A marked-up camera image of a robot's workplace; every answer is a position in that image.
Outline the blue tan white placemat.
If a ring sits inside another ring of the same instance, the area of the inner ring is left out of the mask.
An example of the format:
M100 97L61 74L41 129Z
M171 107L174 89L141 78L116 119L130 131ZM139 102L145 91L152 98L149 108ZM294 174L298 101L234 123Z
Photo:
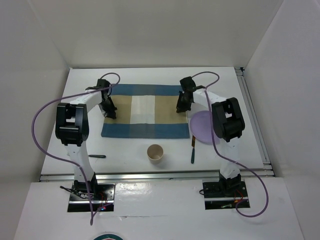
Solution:
M188 116L177 113L179 85L119 84L112 89L116 118L104 119L103 138L188 139Z

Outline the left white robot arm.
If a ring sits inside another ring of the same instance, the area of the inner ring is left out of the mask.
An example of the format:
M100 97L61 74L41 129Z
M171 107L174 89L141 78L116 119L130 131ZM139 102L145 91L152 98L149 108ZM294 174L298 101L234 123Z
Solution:
M85 95L57 105L55 135L65 146L70 161L75 162L73 190L92 200L99 193L96 174L91 167L86 141L89 137L89 117L95 106L99 106L104 117L115 120L116 110L109 88L112 84L100 78L97 84L88 87Z

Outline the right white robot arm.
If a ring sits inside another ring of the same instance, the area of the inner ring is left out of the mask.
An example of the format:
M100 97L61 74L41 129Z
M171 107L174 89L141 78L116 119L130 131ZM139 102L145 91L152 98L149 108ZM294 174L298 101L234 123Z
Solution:
M239 101L235 97L219 96L203 85L197 86L191 76L181 79L179 83L182 90L176 112L190 111L193 103L208 108L212 145L222 159L217 191L223 196L233 195L241 184L238 144L245 129Z

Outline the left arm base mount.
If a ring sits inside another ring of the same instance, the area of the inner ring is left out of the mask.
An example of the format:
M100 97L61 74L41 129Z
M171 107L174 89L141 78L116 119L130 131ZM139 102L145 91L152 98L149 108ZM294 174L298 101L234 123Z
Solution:
M69 193L68 213L85 213L90 212L89 195L86 191L76 191L74 186L60 189ZM103 183L97 186L96 193L91 192L91 203L93 212L113 212L115 200L115 183Z

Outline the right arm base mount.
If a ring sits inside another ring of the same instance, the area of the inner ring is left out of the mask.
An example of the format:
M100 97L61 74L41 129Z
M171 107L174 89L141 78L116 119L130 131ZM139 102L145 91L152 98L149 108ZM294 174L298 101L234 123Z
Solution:
M224 210L238 208L250 208L250 201L244 181L235 189L223 192L218 182L203 182L199 194L204 197L206 210Z

